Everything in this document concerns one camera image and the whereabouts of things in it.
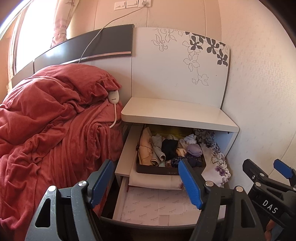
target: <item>window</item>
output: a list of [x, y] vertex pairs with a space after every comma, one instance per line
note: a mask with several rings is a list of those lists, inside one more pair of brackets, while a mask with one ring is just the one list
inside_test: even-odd
[[34, 0], [21, 24], [16, 44], [16, 73], [50, 49], [57, 0]]

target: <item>headboard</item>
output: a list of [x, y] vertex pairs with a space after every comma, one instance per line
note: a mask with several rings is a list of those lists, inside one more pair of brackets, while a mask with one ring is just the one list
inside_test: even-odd
[[[69, 39], [40, 55], [13, 77], [13, 87], [46, 66], [77, 62], [98, 31]], [[82, 62], [100, 67], [117, 79], [123, 86], [123, 105], [131, 97], [144, 97], [220, 108], [229, 49], [222, 42], [195, 33], [129, 24], [104, 29]]]

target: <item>switch plate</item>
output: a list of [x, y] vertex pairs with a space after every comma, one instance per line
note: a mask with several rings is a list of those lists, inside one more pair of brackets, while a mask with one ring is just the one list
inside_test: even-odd
[[126, 1], [126, 8], [137, 7], [137, 6], [138, 6], [138, 0], [127, 0]]
[[138, 7], [144, 7], [142, 5], [142, 2], [146, 2], [146, 6], [145, 7], [151, 7], [151, 0], [139, 0], [139, 5]]
[[114, 4], [114, 10], [126, 8], [126, 1], [116, 2]]

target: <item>blue gripper pad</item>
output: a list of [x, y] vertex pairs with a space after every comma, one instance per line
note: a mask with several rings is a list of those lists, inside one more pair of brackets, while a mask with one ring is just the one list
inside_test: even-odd
[[193, 205], [195, 205], [198, 209], [202, 207], [202, 201], [200, 198], [200, 189], [197, 186], [194, 178], [190, 174], [189, 170], [185, 166], [183, 161], [180, 161], [178, 164], [179, 175], [183, 181], [183, 184], [186, 188], [190, 201]]
[[103, 168], [104, 169], [102, 170], [102, 173], [92, 188], [91, 200], [89, 201], [89, 205], [92, 209], [101, 202], [101, 199], [114, 171], [113, 162], [109, 160], [106, 166]]
[[293, 176], [292, 169], [279, 159], [274, 161], [274, 168], [287, 179]]

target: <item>white cable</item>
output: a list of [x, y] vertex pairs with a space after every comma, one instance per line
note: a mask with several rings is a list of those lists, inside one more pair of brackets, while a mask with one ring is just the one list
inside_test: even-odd
[[128, 13], [128, 14], [126, 14], [126, 15], [123, 15], [123, 16], [121, 16], [121, 17], [119, 17], [119, 18], [116, 18], [116, 19], [114, 19], [114, 20], [112, 20], [112, 21], [110, 21], [109, 23], [107, 23], [104, 27], [102, 27], [102, 29], [96, 34], [96, 36], [91, 40], [91, 42], [87, 45], [87, 47], [85, 48], [85, 50], [83, 51], [83, 53], [82, 53], [82, 55], [81, 55], [81, 58], [79, 59], [79, 61], [78, 61], [78, 63], [80, 63], [80, 61], [81, 61], [81, 59], [82, 59], [82, 56], [84, 55], [84, 53], [85, 53], [85, 51], [87, 50], [87, 48], [91, 45], [91, 43], [94, 41], [94, 39], [100, 34], [100, 32], [107, 26], [107, 25], [109, 25], [110, 23], [112, 23], [113, 21], [115, 21], [115, 20], [118, 20], [118, 19], [120, 19], [120, 18], [123, 18], [123, 17], [125, 17], [125, 16], [127, 16], [127, 15], [130, 15], [131, 13], [133, 13], [133, 12], [130, 12], [130, 13]]
[[113, 124], [110, 126], [110, 129], [115, 125], [115, 123], [117, 121], [116, 104], [115, 103], [114, 103], [114, 112], [115, 112], [115, 120], [114, 120]]

